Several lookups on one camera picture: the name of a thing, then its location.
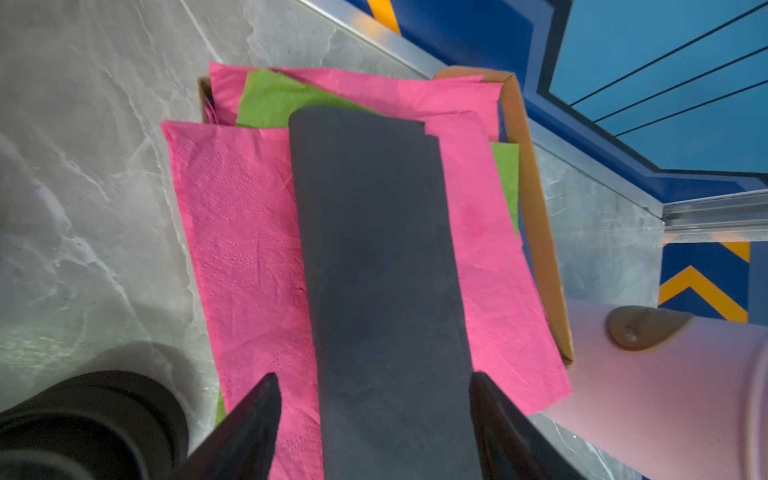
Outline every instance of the green napkin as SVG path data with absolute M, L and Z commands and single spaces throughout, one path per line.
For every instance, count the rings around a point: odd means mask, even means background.
M 303 84 L 287 75 L 260 68 L 248 73 L 243 97 L 237 109 L 237 125 L 251 128 L 283 128 L 288 118 L 300 108 L 313 105 L 352 108 L 372 112 L 351 100 L 332 94 L 322 88 Z M 504 196 L 515 231 L 518 226 L 518 169 L 517 144 L 491 143 L 498 175 L 502 179 Z
M 520 173 L 520 145 L 491 142 L 493 158 L 496 160 L 498 175 L 502 179 L 502 190 L 507 199 L 509 216 L 515 225 L 515 232 L 520 235 L 518 225 L 518 177 Z
M 288 118 L 294 111 L 317 105 L 375 113 L 322 88 L 303 84 L 268 68 L 260 68 L 248 72 L 243 97 L 237 109 L 237 126 L 287 127 Z
M 221 396 L 221 391 L 219 391 L 219 402 L 216 404 L 216 426 L 219 426 L 226 417 L 227 410 L 224 408 L 224 397 Z

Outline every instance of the black foam pad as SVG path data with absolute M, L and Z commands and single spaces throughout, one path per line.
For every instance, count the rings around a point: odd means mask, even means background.
M 326 478 L 481 478 L 438 139 L 330 107 L 289 127 Z

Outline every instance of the blue wall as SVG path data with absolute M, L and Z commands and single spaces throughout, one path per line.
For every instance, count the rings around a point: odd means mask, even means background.
M 758 0 L 576 0 L 551 92 L 572 104 L 757 6 Z M 574 108 L 658 167 L 768 173 L 768 84 L 648 127 L 622 132 L 768 80 L 768 51 L 598 121 L 768 45 L 768 8 L 692 44 Z

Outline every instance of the cardboard box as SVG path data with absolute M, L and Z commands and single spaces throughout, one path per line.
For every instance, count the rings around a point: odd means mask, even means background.
M 536 277 L 541 302 L 549 318 L 549 329 L 560 350 L 563 363 L 569 366 L 574 360 L 573 339 L 568 323 L 568 310 L 560 281 L 558 259 L 554 253 L 554 240 L 549 225 L 549 213 L 544 198 L 544 189 L 536 163 L 528 116 L 520 93 L 520 85 L 514 74 L 480 68 L 448 67 L 435 78 L 452 78 L 466 75 L 483 75 L 483 81 L 503 83 L 501 103 L 510 143 L 520 145 L 520 209 L 525 225 L 527 244 Z M 210 78 L 199 78 L 200 114 L 207 123 L 213 111 L 214 99 L 210 89 Z

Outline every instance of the blue panel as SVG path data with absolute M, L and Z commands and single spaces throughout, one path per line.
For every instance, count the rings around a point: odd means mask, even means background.
M 766 106 L 768 84 L 622 135 L 621 140 L 662 168 L 765 174 Z
M 355 5 L 360 10 L 363 10 L 368 15 L 373 16 L 373 12 L 371 12 L 371 5 L 368 4 L 368 0 L 347 0 L 352 5 Z
M 595 96 L 579 102 L 577 109 L 594 120 L 765 47 L 768 45 L 768 28 L 765 28 L 765 25 L 768 25 L 768 8 L 759 10 L 694 43 L 690 47 L 651 65 L 643 71 L 639 71 L 631 77 L 612 85 Z M 655 108 L 649 109 L 650 118 L 628 122 L 634 123 L 632 126 L 637 126 L 646 121 L 663 117 L 666 114 L 674 113 L 702 101 L 707 101 L 730 91 L 738 90 L 741 87 L 765 80 L 768 78 L 768 75 L 766 75 L 768 56 L 762 55 L 765 54 L 748 58 L 701 78 L 693 84 L 682 87 L 681 90 L 685 89 L 689 90 L 689 92 L 682 94 L 680 98 L 669 98 L 671 93 L 655 98 L 648 102 L 657 105 Z M 616 78 L 627 74 L 629 71 L 618 75 Z M 659 110 L 659 108 L 666 108 L 667 110 L 663 111 Z M 617 131 L 624 131 L 629 127 L 617 128 Z
M 693 179 L 690 175 L 656 177 L 640 174 L 637 171 L 639 162 L 634 160 L 626 163 L 620 161 L 614 155 L 608 154 L 601 145 L 592 143 L 585 136 L 573 132 L 562 120 L 548 114 L 536 104 L 526 101 L 525 105 L 528 116 L 533 120 L 662 202 L 678 202 L 745 191 L 735 180 L 700 180 Z M 602 144 L 608 144 L 606 140 L 600 140 Z M 765 184 L 758 180 L 755 180 L 754 183 L 756 184 L 753 187 L 754 190 L 765 188 Z
M 402 36 L 448 65 L 513 71 L 525 83 L 533 25 L 502 0 L 392 0 Z
M 659 305 L 660 308 L 675 310 L 677 312 L 690 312 L 698 316 L 708 316 L 725 320 L 709 303 L 705 302 L 698 293 L 688 288 L 680 292 L 679 295 L 669 299 L 667 302 Z
M 750 246 L 749 321 L 768 326 L 768 242 Z
M 504 108 L 502 107 L 502 101 L 497 103 L 498 109 L 498 141 L 508 144 L 509 137 L 507 136 L 507 124 L 504 121 Z
M 660 8 L 659 12 L 667 12 L 669 15 L 678 10 L 680 12 L 686 11 L 687 8 L 684 6 L 689 4 L 696 5 L 692 12 L 697 12 L 700 5 L 700 2 L 694 2 L 694 0 L 672 0 L 671 3 L 683 2 L 683 7 L 667 5 L 668 0 L 651 1 L 652 5 L 657 7 L 662 5 L 663 8 Z M 692 37 L 700 35 L 703 31 L 718 25 L 723 21 L 723 16 L 732 18 L 743 13 L 754 5 L 756 0 L 736 0 L 728 5 L 715 5 L 714 0 L 703 1 L 709 5 L 703 9 L 705 12 L 697 12 L 695 21 L 690 20 L 690 15 L 688 15 L 690 13 L 688 12 L 687 17 L 685 17 L 685 25 L 679 28 L 676 33 L 673 32 L 673 35 L 668 35 L 666 32 L 660 35 L 654 29 L 648 30 L 651 31 L 650 34 L 644 34 L 653 37 L 647 42 L 637 43 L 637 45 L 647 44 L 651 46 L 644 53 L 648 56 L 644 61 L 656 58 L 669 49 L 675 48 Z M 348 2 L 370 12 L 366 0 L 348 0 Z M 609 140 L 607 133 L 589 130 L 590 127 L 585 127 L 585 125 L 589 125 L 586 118 L 579 118 L 578 114 L 567 105 L 562 105 L 557 99 L 550 98 L 549 93 L 539 90 L 551 78 L 551 69 L 554 68 L 554 62 L 558 58 L 557 51 L 562 38 L 561 33 L 564 30 L 563 25 L 568 17 L 568 12 L 572 11 L 573 8 L 576 8 L 577 11 L 571 15 L 571 19 L 568 21 L 567 36 L 573 35 L 572 32 L 580 28 L 578 27 L 580 22 L 587 22 L 587 31 L 583 31 L 582 34 L 589 38 L 591 35 L 600 38 L 601 35 L 605 34 L 605 31 L 601 30 L 606 25 L 604 20 L 611 17 L 612 11 L 624 12 L 622 15 L 627 15 L 627 18 L 633 18 L 634 21 L 637 21 L 642 18 L 653 18 L 657 14 L 654 10 L 657 7 L 651 8 L 639 4 L 629 5 L 626 2 L 612 2 L 612 0 L 580 0 L 574 4 L 571 4 L 569 0 L 478 0 L 476 2 L 392 0 L 392 6 L 403 35 L 445 63 L 494 68 L 516 73 L 523 87 L 528 114 L 531 118 L 663 202 L 733 194 L 766 187 L 766 184 L 756 177 L 705 175 L 696 172 L 687 174 L 685 171 L 678 173 L 674 170 L 663 172 L 629 148 L 614 143 L 612 139 Z M 605 14 L 607 17 L 601 17 L 602 14 L 599 12 L 590 13 L 590 9 L 604 9 L 607 12 Z M 644 13 L 635 15 L 638 9 Z M 702 18 L 708 20 L 700 24 L 699 20 Z M 554 31 L 551 28 L 552 22 L 558 25 Z M 625 34 L 618 33 L 616 35 L 626 37 L 618 40 L 612 39 L 612 41 L 615 40 L 616 45 L 622 45 L 621 42 L 623 41 L 631 43 L 636 40 Z M 606 41 L 605 38 L 602 38 L 597 41 L 596 45 Z M 542 48 L 542 42 L 546 42 L 546 49 Z M 566 38 L 565 44 L 560 53 L 558 71 L 564 62 L 567 64 L 573 60 L 568 59 L 570 55 L 568 53 L 568 38 Z M 614 48 L 610 45 L 602 45 L 601 47 L 607 50 Z M 574 74 L 584 74 L 593 79 L 594 88 L 599 88 L 627 73 L 627 65 L 631 65 L 632 68 L 639 66 L 639 64 L 635 65 L 634 63 L 621 64 L 621 59 L 613 61 L 609 68 L 616 67 L 617 71 L 621 73 L 613 77 L 608 75 L 603 79 L 599 78 L 599 75 L 602 74 L 601 71 L 598 71 L 600 65 L 595 66 L 598 68 L 597 70 L 589 67 L 590 62 L 596 60 L 597 57 L 591 50 L 583 55 L 580 54 L 580 57 L 576 58 L 575 61 L 577 64 L 582 62 L 583 65 L 579 67 L 581 68 L 580 71 L 574 71 Z M 543 84 L 538 84 L 540 79 L 543 79 Z M 576 86 L 581 81 L 575 76 L 565 80 L 568 85 Z M 633 145 L 636 147 L 635 150 L 642 150 L 647 147 L 646 143 L 646 141 L 640 141 Z
M 666 94 L 659 95 L 656 98 L 606 118 L 600 121 L 599 124 L 614 135 L 620 134 L 623 131 L 677 113 L 686 108 L 694 107 L 705 101 L 713 100 L 742 88 L 747 88 L 766 79 L 768 79 L 768 51 L 668 91 Z M 745 116 L 750 117 L 756 109 L 753 108 L 754 104 L 747 104 L 741 100 L 745 95 L 748 95 L 748 92 L 698 108 L 695 111 L 691 111 L 690 114 L 684 114 L 684 117 L 690 119 L 691 115 L 696 115 L 697 117 L 710 120 L 718 114 L 727 114 L 728 117 L 722 119 L 725 121 L 737 120 L 739 117 Z M 603 97 L 602 92 L 594 96 L 594 98 Z M 626 101 L 614 102 L 614 106 L 619 107 L 623 107 L 626 104 Z M 722 104 L 728 104 L 730 107 L 712 110 L 715 107 L 720 107 Z M 578 110 L 584 113 L 581 104 L 578 105 Z
M 720 243 L 670 243 L 661 257 L 661 283 L 693 266 L 734 302 L 747 308 L 750 265 Z
M 759 3 L 760 0 L 574 2 L 551 91 L 573 103 Z

